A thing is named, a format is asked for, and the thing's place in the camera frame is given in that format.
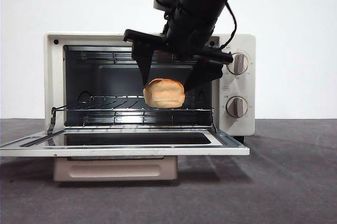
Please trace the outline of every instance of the white toaster oven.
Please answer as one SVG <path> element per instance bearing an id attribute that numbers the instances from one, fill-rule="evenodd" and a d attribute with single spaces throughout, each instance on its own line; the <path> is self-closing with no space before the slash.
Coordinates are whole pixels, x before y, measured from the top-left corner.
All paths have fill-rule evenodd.
<path id="1" fill-rule="evenodd" d="M 48 33 L 46 130 L 2 145 L 1 155 L 54 157 L 57 181 L 175 179 L 178 155 L 249 155 L 242 143 L 255 129 L 252 35 L 237 34 L 223 77 L 186 92 L 178 109 L 145 104 L 131 49 L 123 35 Z M 155 52 L 149 81 L 182 82 L 194 63 Z"/>

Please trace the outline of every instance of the bread roll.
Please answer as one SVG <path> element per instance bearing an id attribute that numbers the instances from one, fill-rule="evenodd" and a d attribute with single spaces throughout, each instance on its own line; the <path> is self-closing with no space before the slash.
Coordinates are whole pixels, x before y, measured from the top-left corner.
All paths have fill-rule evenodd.
<path id="1" fill-rule="evenodd" d="M 184 86 L 175 80 L 156 78 L 144 89 L 145 103 L 156 108 L 178 108 L 185 101 Z"/>

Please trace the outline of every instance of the floor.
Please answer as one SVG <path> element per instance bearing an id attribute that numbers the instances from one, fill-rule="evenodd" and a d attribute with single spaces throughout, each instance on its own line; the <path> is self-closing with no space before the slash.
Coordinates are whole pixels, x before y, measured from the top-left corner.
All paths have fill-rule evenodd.
<path id="1" fill-rule="evenodd" d="M 42 120 L 1 120 L 2 143 Z M 2 158 L 1 224 L 337 223 L 337 120 L 257 120 L 248 157 L 179 157 L 177 181 L 53 182 L 50 158 Z"/>

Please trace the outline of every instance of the white knob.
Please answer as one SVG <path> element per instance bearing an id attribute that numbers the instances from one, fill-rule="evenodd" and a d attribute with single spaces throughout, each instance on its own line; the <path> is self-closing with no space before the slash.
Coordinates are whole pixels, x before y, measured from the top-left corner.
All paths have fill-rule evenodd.
<path id="1" fill-rule="evenodd" d="M 234 96 L 227 101 L 226 110 L 230 116 L 241 118 L 247 113 L 248 105 L 243 98 Z"/>
<path id="2" fill-rule="evenodd" d="M 227 69 L 234 75 L 241 75 L 248 69 L 248 58 L 243 53 L 233 54 L 233 62 L 227 65 Z"/>

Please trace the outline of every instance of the open oven door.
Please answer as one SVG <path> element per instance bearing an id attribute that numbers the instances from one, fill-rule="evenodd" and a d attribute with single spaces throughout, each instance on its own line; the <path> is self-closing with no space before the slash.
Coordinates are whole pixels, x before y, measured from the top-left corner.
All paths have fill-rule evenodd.
<path id="1" fill-rule="evenodd" d="M 214 129 L 67 129 L 39 132 L 0 146 L 2 157 L 136 157 L 249 155 Z"/>

